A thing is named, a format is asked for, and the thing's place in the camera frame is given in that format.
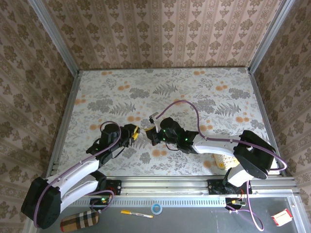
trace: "floral tablecloth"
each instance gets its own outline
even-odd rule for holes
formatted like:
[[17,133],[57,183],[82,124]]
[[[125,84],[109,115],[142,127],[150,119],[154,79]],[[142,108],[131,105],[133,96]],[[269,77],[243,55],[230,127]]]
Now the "floral tablecloth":
[[[83,71],[59,170],[86,156],[106,120],[148,128],[149,115],[175,100],[199,110],[204,134],[235,135],[252,130],[268,141],[246,68],[190,68]],[[170,108],[185,130],[196,129],[196,115],[186,103]],[[153,147],[144,131],[137,141],[100,171],[108,176],[223,175],[212,154],[183,154],[165,144]]]

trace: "plaid pouch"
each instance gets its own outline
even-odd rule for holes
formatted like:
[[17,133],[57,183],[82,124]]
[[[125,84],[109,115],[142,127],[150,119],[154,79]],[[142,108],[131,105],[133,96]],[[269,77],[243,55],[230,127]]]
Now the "plaid pouch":
[[77,229],[90,227],[98,223],[99,213],[97,211],[85,211],[63,218],[60,223],[62,232],[72,232]]

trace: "brown patterned wallpaper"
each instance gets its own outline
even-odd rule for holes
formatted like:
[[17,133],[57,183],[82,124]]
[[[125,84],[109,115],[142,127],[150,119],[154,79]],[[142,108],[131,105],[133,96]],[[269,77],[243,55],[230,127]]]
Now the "brown patterned wallpaper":
[[0,232],[22,231],[30,183],[49,164],[73,77],[26,0],[0,1]]
[[255,77],[311,220],[311,0],[297,0]]
[[280,0],[44,0],[79,69],[250,63]]

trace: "tape roll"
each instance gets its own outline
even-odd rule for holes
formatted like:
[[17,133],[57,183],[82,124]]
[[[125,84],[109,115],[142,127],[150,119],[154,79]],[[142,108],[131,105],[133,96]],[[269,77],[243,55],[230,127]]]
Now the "tape roll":
[[162,213],[162,206],[159,203],[155,203],[151,206],[151,212],[154,215],[159,215],[160,213]]

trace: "floral wallpaper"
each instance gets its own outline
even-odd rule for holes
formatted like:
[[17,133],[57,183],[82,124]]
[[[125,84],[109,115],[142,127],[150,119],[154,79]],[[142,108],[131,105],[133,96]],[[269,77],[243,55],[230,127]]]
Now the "floral wallpaper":
[[311,220],[311,1],[297,0],[256,70],[288,171]]
[[0,232],[19,233],[45,174],[73,77],[27,1],[0,1]]
[[[246,68],[83,71],[59,170],[86,156],[104,121],[149,128],[151,114],[182,99],[196,105],[206,135],[235,135],[248,129],[268,140]],[[186,130],[197,131],[196,115],[188,104],[174,105],[164,118],[169,116]],[[108,176],[225,174],[216,167],[213,154],[183,154],[169,151],[165,144],[152,147],[143,130],[132,147],[100,171]]]
[[281,0],[44,0],[81,70],[246,67]]

